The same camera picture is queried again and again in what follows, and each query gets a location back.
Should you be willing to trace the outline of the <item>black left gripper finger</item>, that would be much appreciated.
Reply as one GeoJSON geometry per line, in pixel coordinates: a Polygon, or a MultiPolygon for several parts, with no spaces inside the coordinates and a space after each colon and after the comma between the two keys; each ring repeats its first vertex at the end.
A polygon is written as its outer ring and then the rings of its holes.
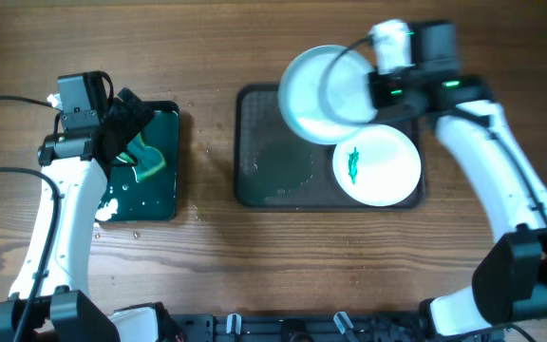
{"type": "Polygon", "coordinates": [[[125,143],[130,143],[154,117],[154,110],[132,90],[124,87],[113,99],[106,121],[121,134],[125,143]]]}
{"type": "Polygon", "coordinates": [[[96,130],[96,160],[110,165],[126,148],[123,130],[116,125],[103,125],[96,130]]]}

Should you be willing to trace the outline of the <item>green yellow sponge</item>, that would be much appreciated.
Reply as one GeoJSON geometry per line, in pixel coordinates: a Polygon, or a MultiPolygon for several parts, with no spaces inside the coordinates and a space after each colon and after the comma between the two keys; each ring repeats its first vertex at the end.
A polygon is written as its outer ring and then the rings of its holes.
{"type": "Polygon", "coordinates": [[[116,157],[121,165],[132,165],[136,182],[144,182],[162,171],[167,163],[158,148],[147,145],[138,134],[127,146],[125,152],[116,157]]]}

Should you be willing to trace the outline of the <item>white plate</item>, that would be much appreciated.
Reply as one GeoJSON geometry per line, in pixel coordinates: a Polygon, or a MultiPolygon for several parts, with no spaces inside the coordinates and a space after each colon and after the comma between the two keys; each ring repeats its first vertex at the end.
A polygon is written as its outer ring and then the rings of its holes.
{"type": "Polygon", "coordinates": [[[384,124],[361,128],[338,143],[331,165],[347,195],[375,207],[407,199],[422,174],[415,144],[400,130],[384,124]]]}

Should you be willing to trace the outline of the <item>pale blue plate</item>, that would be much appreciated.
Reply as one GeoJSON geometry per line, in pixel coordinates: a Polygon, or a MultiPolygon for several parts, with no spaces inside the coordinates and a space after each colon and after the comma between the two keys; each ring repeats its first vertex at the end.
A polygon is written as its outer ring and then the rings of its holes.
{"type": "Polygon", "coordinates": [[[299,138],[323,145],[351,136],[377,114],[368,89],[373,66],[360,53],[337,45],[313,47],[285,70],[278,106],[299,138]]]}

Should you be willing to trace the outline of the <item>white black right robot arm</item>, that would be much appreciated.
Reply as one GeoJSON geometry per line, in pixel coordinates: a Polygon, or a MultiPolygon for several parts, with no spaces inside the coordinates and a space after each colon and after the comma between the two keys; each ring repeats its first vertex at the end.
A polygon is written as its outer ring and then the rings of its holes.
{"type": "Polygon", "coordinates": [[[424,303],[429,334],[460,337],[547,318],[547,188],[488,84],[462,74],[455,26],[391,19],[368,39],[378,122],[426,118],[468,178],[494,238],[466,288],[424,303]]]}

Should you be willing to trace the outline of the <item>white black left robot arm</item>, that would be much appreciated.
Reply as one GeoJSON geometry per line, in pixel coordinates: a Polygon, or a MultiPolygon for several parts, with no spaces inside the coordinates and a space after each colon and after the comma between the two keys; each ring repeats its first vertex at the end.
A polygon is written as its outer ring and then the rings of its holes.
{"type": "Polygon", "coordinates": [[[38,149],[42,195],[28,252],[6,300],[0,341],[118,341],[89,299],[92,228],[116,158],[153,120],[130,89],[103,71],[61,76],[54,128],[38,149]]]}

